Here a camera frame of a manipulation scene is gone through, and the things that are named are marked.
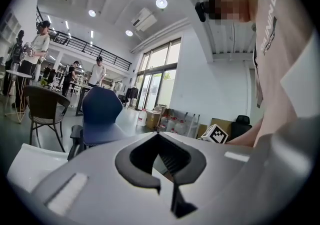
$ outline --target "metal chair leg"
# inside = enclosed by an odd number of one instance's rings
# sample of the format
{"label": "metal chair leg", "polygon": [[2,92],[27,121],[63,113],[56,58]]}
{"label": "metal chair leg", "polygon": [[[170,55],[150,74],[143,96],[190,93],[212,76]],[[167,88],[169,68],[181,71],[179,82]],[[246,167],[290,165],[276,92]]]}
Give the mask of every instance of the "metal chair leg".
{"label": "metal chair leg", "polygon": [[61,138],[63,138],[63,135],[62,135],[62,121],[60,122],[60,133],[61,133]]}
{"label": "metal chair leg", "polygon": [[54,127],[54,132],[55,132],[55,135],[59,141],[59,144],[60,144],[60,147],[62,149],[63,152],[66,152],[65,149],[64,149],[64,146],[62,145],[61,141],[60,141],[60,138],[59,138],[59,134],[58,134],[58,131],[57,131],[57,128],[56,128],[56,124],[53,124],[53,127]]}
{"label": "metal chair leg", "polygon": [[35,132],[36,132],[36,136],[39,137],[39,135],[38,135],[38,124],[37,123],[35,123]]}
{"label": "metal chair leg", "polygon": [[34,130],[34,122],[31,121],[29,145],[32,146],[32,131]]}

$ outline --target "pink t-shirt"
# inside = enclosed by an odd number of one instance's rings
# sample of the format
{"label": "pink t-shirt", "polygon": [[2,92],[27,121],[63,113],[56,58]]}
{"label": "pink t-shirt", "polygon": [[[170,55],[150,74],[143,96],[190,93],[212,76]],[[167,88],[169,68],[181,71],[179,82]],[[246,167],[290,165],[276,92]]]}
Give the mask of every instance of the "pink t-shirt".
{"label": "pink t-shirt", "polygon": [[261,136],[272,134],[297,118],[280,80],[298,59],[312,30],[313,24],[300,0],[258,0],[253,61],[257,106],[263,100],[265,112],[254,145]]}

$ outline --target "glass door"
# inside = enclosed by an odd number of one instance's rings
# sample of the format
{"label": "glass door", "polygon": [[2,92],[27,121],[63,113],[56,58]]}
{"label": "glass door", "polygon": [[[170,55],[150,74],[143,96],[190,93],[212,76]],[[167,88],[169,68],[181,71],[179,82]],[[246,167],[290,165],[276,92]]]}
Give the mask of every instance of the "glass door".
{"label": "glass door", "polygon": [[137,109],[152,110],[156,105],[162,73],[146,74],[143,79]]}
{"label": "glass door", "polygon": [[153,74],[149,85],[149,91],[146,96],[145,109],[152,111],[156,106],[156,100],[159,92],[159,86],[162,78],[162,73]]}

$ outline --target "white t-shirt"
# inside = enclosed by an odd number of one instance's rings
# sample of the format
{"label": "white t-shirt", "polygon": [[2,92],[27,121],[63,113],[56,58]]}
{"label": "white t-shirt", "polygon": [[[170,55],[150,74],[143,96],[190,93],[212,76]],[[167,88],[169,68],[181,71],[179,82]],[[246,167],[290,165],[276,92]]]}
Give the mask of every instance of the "white t-shirt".
{"label": "white t-shirt", "polygon": [[[49,48],[50,36],[48,34],[45,35],[37,35],[35,39],[31,42],[31,46],[35,47],[36,52],[47,51]],[[24,60],[28,61],[32,64],[37,64],[40,56],[24,56]]]}
{"label": "white t-shirt", "polygon": [[92,76],[90,77],[89,84],[95,85],[97,81],[100,80],[101,77],[106,74],[107,69],[103,64],[101,66],[98,66],[97,64],[95,64],[93,65],[91,72],[92,72]]}

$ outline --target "plastic bottle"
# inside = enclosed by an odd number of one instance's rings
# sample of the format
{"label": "plastic bottle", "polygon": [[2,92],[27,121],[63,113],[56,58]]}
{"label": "plastic bottle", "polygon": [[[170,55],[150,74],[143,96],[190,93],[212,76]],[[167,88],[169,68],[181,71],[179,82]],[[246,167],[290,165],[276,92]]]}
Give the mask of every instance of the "plastic bottle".
{"label": "plastic bottle", "polygon": [[144,126],[146,126],[146,120],[147,120],[147,112],[145,109],[143,109],[142,111],[139,112],[136,125],[144,127]]}
{"label": "plastic bottle", "polygon": [[186,125],[185,121],[180,120],[180,122],[177,122],[175,124],[174,132],[176,134],[184,136],[186,134],[186,130],[187,130],[187,125]]}
{"label": "plastic bottle", "polygon": [[167,125],[165,131],[173,133],[174,130],[175,130],[176,123],[177,123],[177,118],[176,117],[172,117],[171,119],[169,119],[168,125]]}
{"label": "plastic bottle", "polygon": [[159,126],[160,132],[165,132],[167,130],[168,122],[169,122],[169,119],[167,115],[161,117],[160,126]]}

